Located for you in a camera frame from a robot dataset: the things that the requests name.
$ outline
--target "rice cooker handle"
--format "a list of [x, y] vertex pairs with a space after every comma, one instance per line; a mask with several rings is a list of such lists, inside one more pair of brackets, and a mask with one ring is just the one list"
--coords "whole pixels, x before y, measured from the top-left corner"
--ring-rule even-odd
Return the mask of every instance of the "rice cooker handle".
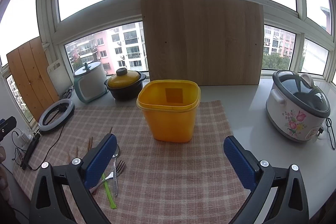
[[273, 96], [274, 100], [279, 103], [280, 105], [286, 105], [286, 98], [280, 94], [280, 92], [276, 89], [271, 90], [270, 95]]
[[313, 88], [314, 87], [314, 80], [311, 78], [311, 76], [307, 73], [304, 73], [301, 75], [301, 78], [307, 82], [307, 84]]

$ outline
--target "black clay pot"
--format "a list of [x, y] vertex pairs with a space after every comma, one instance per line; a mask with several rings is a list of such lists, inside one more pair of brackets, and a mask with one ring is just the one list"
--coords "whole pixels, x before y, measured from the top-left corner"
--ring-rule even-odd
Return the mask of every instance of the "black clay pot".
[[107, 85], [108, 79], [104, 82], [106, 85], [107, 89], [111, 92], [112, 96], [116, 100], [120, 101], [127, 101], [127, 100], [132, 100], [136, 98], [140, 91], [142, 90], [142, 81], [146, 79], [146, 75], [144, 73], [138, 72], [137, 73], [140, 75], [139, 80], [134, 82], [133, 84], [129, 86], [125, 86], [124, 88], [118, 88], [118, 89], [112, 89]]

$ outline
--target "floral rice cooker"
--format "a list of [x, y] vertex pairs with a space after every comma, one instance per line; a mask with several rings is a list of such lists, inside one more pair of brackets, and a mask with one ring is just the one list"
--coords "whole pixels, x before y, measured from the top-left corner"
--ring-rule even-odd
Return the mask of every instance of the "floral rice cooker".
[[278, 70], [266, 102], [269, 119], [277, 130], [297, 142], [310, 140], [330, 115], [330, 104], [309, 74]]

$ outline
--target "checkered tablecloth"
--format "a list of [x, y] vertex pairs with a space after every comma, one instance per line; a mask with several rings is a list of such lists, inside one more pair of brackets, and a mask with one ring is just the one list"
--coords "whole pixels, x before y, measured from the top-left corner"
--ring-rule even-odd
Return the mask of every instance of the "checkered tablecloth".
[[[86, 106], [75, 110], [47, 161], [53, 166], [68, 163], [86, 153], [90, 136], [100, 141], [110, 127], [127, 163], [118, 177], [117, 209], [110, 208], [104, 187], [95, 200], [112, 223], [228, 223], [245, 201], [244, 189], [223, 152], [223, 141], [232, 134], [220, 101], [201, 102], [194, 136], [188, 143], [155, 140], [136, 106]], [[56, 141], [60, 130], [42, 136], [29, 164], [36, 168]], [[105, 174], [112, 170], [111, 161]], [[38, 171], [15, 166], [14, 177], [31, 198]], [[64, 186], [78, 223], [84, 220]]]

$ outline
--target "wooden board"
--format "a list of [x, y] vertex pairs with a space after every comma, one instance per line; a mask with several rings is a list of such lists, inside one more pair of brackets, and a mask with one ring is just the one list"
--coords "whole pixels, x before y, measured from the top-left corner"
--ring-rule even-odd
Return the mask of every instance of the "wooden board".
[[35, 120], [38, 121], [44, 111], [44, 108], [40, 104], [35, 92], [33, 91], [29, 83], [28, 77], [21, 62], [18, 48], [7, 54], [7, 60], [15, 84], [24, 102], [28, 106], [29, 111], [31, 112]]
[[47, 109], [54, 102], [43, 83], [39, 70], [37, 69], [32, 50], [30, 48], [30, 43], [26, 42], [22, 44], [18, 48], [18, 50], [23, 68], [26, 72], [30, 85], [33, 91], [35, 92], [39, 102], [41, 103], [42, 107], [44, 109]]
[[257, 85], [263, 6], [246, 0], [142, 0], [151, 80]]
[[41, 37], [36, 37], [30, 40], [29, 43], [30, 43], [31, 52], [33, 54], [33, 57], [34, 57], [37, 69], [39, 71], [39, 74], [42, 78], [42, 81], [50, 97], [52, 98], [53, 102], [57, 102], [59, 100], [59, 96], [47, 72], [47, 67], [49, 66], [49, 64], [48, 64], [47, 57], [42, 47]]

